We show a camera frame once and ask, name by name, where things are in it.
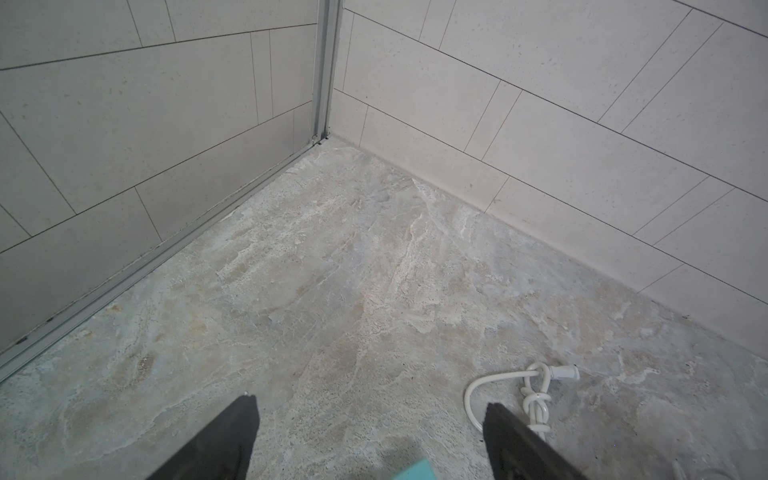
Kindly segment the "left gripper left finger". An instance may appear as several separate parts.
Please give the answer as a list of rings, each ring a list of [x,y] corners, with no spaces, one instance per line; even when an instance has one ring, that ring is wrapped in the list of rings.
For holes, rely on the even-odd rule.
[[[148,479],[245,479],[259,426],[256,396],[241,395]]]

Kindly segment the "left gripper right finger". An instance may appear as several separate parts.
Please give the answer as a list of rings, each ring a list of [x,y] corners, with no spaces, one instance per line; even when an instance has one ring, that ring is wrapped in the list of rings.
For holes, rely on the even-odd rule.
[[[500,403],[487,405],[482,434],[496,480],[587,480]]]

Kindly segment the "teal charger plug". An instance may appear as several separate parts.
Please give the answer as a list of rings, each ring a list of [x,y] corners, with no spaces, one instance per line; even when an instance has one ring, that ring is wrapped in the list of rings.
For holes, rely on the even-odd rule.
[[[429,461],[422,459],[396,474],[393,480],[436,480],[436,475]]]

